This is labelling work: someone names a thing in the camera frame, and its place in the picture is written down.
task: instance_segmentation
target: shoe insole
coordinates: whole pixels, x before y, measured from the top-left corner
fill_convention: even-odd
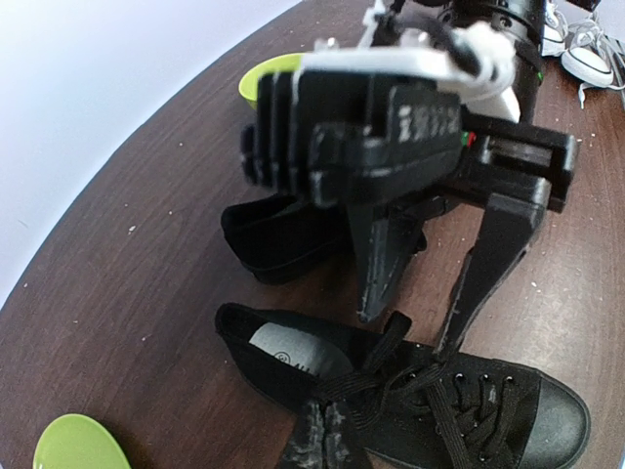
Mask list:
[[[334,344],[272,322],[259,327],[250,344],[321,379],[342,376],[354,370],[350,360]]]
[[[106,428],[85,415],[57,418],[43,432],[33,469],[131,469]]]

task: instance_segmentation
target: green plate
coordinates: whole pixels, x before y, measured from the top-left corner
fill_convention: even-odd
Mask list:
[[[33,469],[131,469],[106,428],[85,415],[59,417],[43,432]]]

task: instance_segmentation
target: lime green object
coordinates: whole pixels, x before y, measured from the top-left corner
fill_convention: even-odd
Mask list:
[[[245,98],[250,106],[256,108],[256,98],[258,92],[258,79],[265,73],[272,71],[295,71],[300,67],[304,53],[286,54],[274,57],[268,61],[256,65],[249,70],[238,83],[238,92]]]
[[[43,432],[33,469],[131,469],[106,428],[85,415],[59,417]]]

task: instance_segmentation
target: white background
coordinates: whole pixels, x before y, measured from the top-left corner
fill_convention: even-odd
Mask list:
[[[121,143],[297,2],[0,1],[0,307]]]

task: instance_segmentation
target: black shoelace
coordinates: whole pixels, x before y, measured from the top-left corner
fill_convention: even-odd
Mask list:
[[[313,450],[315,443],[310,435],[319,437],[323,432],[323,409],[328,411],[336,403],[347,403],[350,418],[341,417],[339,420],[346,421],[342,429],[342,438],[345,442],[357,441],[350,433],[355,429],[363,429],[373,425],[385,413],[387,408],[394,411],[409,412],[414,416],[431,414],[437,425],[437,433],[442,437],[447,451],[449,452],[454,469],[471,469],[477,464],[494,457],[505,442],[510,425],[513,421],[517,405],[519,403],[518,387],[512,378],[507,378],[502,386],[501,397],[498,398],[494,382],[484,375],[479,381],[479,404],[469,398],[471,396],[469,379],[462,374],[454,378],[454,387],[458,393],[458,405],[453,406],[442,384],[442,377],[447,372],[443,363],[434,362],[426,367],[411,366],[402,370],[392,377],[385,377],[380,372],[382,365],[392,357],[395,350],[401,344],[403,337],[410,328],[411,321],[400,313],[394,313],[387,325],[387,330],[373,350],[368,354],[362,368],[344,376],[333,378],[320,383],[313,393],[313,402],[321,410],[312,416],[305,412],[301,415],[301,423],[298,430],[299,456],[307,450]],[[424,393],[427,399],[426,405],[414,404],[416,393]],[[325,428],[332,426],[326,422]],[[293,441],[296,430],[287,449],[283,453],[278,467],[311,467],[331,468],[328,459],[336,459],[335,454],[329,453],[332,446],[319,444],[314,448],[317,456],[325,451],[321,457],[320,465],[293,465]],[[301,445],[302,435],[308,442]],[[346,449],[353,454],[364,453],[362,448],[352,447]],[[360,458],[354,465],[346,464],[337,467],[364,468]]]

